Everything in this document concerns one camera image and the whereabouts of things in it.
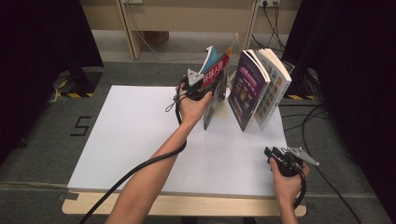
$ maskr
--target black curtain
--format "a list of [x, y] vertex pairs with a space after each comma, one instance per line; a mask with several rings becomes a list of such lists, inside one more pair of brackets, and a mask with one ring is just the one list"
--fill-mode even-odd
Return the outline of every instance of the black curtain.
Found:
[[57, 76], [103, 62], [78, 0], [0, 3], [0, 162], [29, 132]]
[[[392, 222], [396, 223], [396, 1], [332, 2], [337, 11], [332, 26], [317, 27], [324, 7], [318, 0], [304, 0], [290, 33], [286, 51], [305, 54], [306, 66], [318, 72], [325, 104], [336, 121], [352, 158], [361, 167]], [[311, 43], [315, 30], [320, 40]]]

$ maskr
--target person's right hand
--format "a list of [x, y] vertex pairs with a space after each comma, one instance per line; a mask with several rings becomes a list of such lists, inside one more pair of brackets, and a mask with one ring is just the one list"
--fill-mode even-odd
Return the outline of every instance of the person's right hand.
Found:
[[185, 95], [180, 96], [180, 113], [183, 118], [182, 123], [195, 126], [208, 107], [212, 94], [212, 91], [208, 92], [200, 101], [194, 101]]
[[[270, 159], [273, 172], [274, 192], [279, 206], [292, 206], [297, 194], [301, 191], [301, 178], [299, 175], [292, 177], [283, 176], [277, 167], [274, 158]], [[303, 162], [303, 172], [305, 178], [308, 177], [309, 167]]]

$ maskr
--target wall socket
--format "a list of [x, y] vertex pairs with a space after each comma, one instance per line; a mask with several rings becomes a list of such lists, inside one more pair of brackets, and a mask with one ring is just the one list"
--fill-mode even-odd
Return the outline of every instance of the wall socket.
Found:
[[259, 7], [262, 7], [262, 3], [264, 1], [267, 1], [267, 7], [275, 7], [275, 3], [277, 3], [277, 6], [279, 7], [280, 0], [260, 0]]
[[142, 5], [143, 4], [143, 0], [130, 0], [129, 3], [131, 3], [132, 5]]

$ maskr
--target hazard tape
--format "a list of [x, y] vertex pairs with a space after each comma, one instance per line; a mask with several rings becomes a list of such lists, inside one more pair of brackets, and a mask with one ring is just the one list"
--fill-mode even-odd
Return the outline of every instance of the hazard tape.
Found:
[[73, 92], [59, 92], [59, 97], [70, 97], [70, 98], [82, 98], [82, 97], [92, 97], [93, 93], [73, 93]]
[[314, 100], [313, 95], [284, 95], [283, 98], [291, 100]]

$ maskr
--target book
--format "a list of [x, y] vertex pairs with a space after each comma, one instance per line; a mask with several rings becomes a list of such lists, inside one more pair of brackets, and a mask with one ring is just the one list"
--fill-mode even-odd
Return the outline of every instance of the book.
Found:
[[253, 118], [269, 83], [270, 78], [255, 52], [242, 50], [227, 99], [242, 132]]
[[271, 84], [254, 114], [257, 124], [264, 129], [288, 89], [291, 77], [285, 65], [271, 49], [259, 49], [256, 55], [271, 79]]
[[227, 90], [227, 65], [233, 52], [233, 47], [228, 47], [224, 53], [218, 54], [214, 46], [206, 49], [207, 56], [199, 71], [204, 75], [203, 88], [213, 91], [209, 105], [204, 112], [204, 129], [209, 126], [218, 103], [225, 99]]

